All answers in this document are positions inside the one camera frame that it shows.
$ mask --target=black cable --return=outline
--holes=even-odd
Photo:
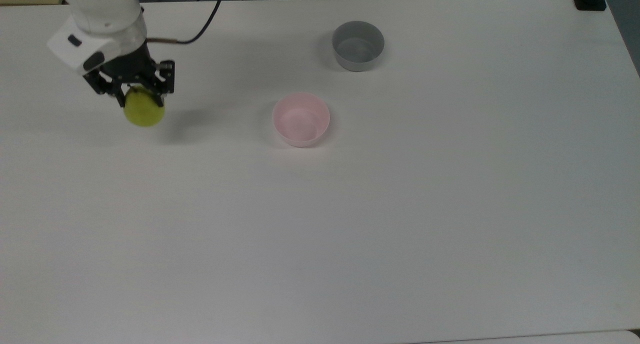
[[[208,17],[208,19],[206,20],[206,23],[204,24],[204,26],[202,27],[202,29],[199,31],[198,34],[196,34],[196,36],[194,36],[191,39],[182,41],[182,40],[176,40],[176,44],[191,44],[195,41],[197,41],[202,34],[204,34],[204,32],[207,30],[207,28],[209,27],[209,25],[211,24],[211,21],[213,20],[213,17],[216,15],[218,8],[220,7],[220,3],[222,3],[222,0],[217,0],[217,2],[215,2],[215,7],[213,7],[213,11],[211,11],[211,15]]]

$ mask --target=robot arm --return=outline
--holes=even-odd
[[[48,47],[98,94],[124,107],[123,84],[140,84],[162,107],[174,92],[175,63],[156,63],[147,48],[147,28],[138,0],[66,0],[71,17]]]

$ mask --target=gray bowl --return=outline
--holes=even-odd
[[[333,32],[331,43],[335,59],[343,68],[362,72],[375,66],[385,48],[385,37],[368,22],[352,21]]]

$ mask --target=table surface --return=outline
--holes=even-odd
[[[146,4],[151,37],[211,3]],[[640,79],[572,0],[225,2],[153,128],[0,7],[0,342],[398,344],[640,327]],[[364,20],[370,72],[332,57]],[[314,148],[270,116],[326,100]]]
[[[469,341],[450,341],[449,343],[470,344]],[[471,344],[640,344],[640,339],[629,331],[612,331],[480,339],[474,340]]]

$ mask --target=bowl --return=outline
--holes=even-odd
[[[377,63],[385,48],[385,37],[375,25],[357,20],[340,25],[333,32],[331,44],[340,66],[362,72]]]
[[[311,93],[291,93],[279,100],[272,113],[282,140],[298,148],[317,143],[329,127],[327,104]]]

